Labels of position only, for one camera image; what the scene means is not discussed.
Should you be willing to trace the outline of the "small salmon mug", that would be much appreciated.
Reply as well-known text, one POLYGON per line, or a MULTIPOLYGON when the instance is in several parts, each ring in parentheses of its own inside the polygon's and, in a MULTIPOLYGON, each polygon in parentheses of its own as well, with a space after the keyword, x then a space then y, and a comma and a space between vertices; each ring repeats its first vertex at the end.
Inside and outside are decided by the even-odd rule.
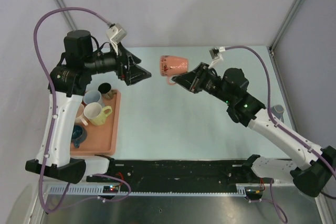
POLYGON ((163 55, 159 61, 160 74, 166 77, 168 85, 175 85, 170 78, 188 72, 188 63, 188 59, 183 57, 163 55))

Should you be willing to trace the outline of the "dark brown mug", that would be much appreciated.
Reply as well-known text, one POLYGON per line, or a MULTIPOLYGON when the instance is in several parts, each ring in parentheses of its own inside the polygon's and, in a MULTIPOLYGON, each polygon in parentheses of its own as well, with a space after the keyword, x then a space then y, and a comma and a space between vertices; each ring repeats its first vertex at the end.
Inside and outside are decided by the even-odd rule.
POLYGON ((111 84, 109 83, 102 83, 101 85, 99 85, 98 91, 106 100, 112 100, 117 94, 117 91, 113 90, 111 84))

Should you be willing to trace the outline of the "yellow mug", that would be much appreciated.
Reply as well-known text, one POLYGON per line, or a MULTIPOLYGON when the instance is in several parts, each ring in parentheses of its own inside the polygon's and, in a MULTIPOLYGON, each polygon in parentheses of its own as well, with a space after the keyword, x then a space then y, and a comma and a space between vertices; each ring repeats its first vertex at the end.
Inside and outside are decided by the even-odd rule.
POLYGON ((84 116, 95 126, 105 124, 107 117, 112 113, 111 106, 102 106, 98 102, 93 102, 85 106, 84 116))

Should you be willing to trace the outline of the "large pink mug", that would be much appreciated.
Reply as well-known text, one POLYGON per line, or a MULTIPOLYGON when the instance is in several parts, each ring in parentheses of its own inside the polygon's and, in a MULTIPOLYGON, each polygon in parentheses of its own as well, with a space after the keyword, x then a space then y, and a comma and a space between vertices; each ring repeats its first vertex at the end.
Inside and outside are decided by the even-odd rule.
POLYGON ((78 108, 78 111, 77 111, 77 114, 76 114, 76 118, 75 118, 75 124, 76 125, 84 125, 84 126, 88 126, 88 122, 86 120, 86 117, 84 116, 84 109, 85 109, 85 106, 81 103, 79 105, 79 108, 78 108))

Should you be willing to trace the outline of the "blue mug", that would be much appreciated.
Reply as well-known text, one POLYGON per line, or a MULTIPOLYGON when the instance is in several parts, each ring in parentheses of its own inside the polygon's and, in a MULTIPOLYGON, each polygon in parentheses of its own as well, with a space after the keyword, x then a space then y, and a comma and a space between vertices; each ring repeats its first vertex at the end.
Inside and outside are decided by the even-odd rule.
POLYGON ((75 148, 79 148, 80 144, 83 143, 87 138, 87 131, 81 125, 74 125, 71 142, 75 148))

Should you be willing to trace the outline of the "grey mug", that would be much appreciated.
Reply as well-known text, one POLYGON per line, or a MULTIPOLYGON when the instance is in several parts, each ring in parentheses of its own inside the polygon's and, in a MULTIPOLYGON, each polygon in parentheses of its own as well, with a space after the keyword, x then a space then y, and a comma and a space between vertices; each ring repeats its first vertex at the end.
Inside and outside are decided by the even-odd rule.
POLYGON ((284 114, 285 108, 281 104, 276 104, 271 107, 272 114, 279 119, 281 122, 284 122, 284 114))

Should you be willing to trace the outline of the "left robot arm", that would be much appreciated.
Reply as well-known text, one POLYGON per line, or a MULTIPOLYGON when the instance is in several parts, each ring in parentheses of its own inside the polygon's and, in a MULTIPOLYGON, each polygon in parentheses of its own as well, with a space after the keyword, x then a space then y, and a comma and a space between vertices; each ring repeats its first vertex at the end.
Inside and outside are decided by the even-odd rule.
POLYGON ((141 60, 122 45, 126 36, 122 28, 111 27, 106 34, 111 45, 109 52, 94 50, 94 38, 87 30, 71 31, 64 38, 65 52, 47 73, 50 104, 44 139, 36 158, 26 162, 26 171, 72 184, 95 174, 106 182, 116 177, 116 168, 108 157, 70 156, 76 114, 92 75, 115 72, 128 86, 151 77, 139 66, 141 60))

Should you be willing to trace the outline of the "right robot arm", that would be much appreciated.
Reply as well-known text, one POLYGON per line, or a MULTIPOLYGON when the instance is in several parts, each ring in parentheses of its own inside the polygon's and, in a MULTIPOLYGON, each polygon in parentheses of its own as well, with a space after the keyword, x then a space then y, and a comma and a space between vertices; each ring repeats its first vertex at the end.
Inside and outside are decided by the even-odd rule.
POLYGON ((335 148, 323 148, 284 125, 248 93, 249 81, 241 69, 229 68, 220 77, 207 64, 200 63, 172 80, 191 93, 205 91, 225 102, 235 123, 261 134, 289 156, 288 161, 251 156, 242 170, 246 181, 253 183, 266 177, 292 182, 302 193, 317 197, 335 174, 335 148))

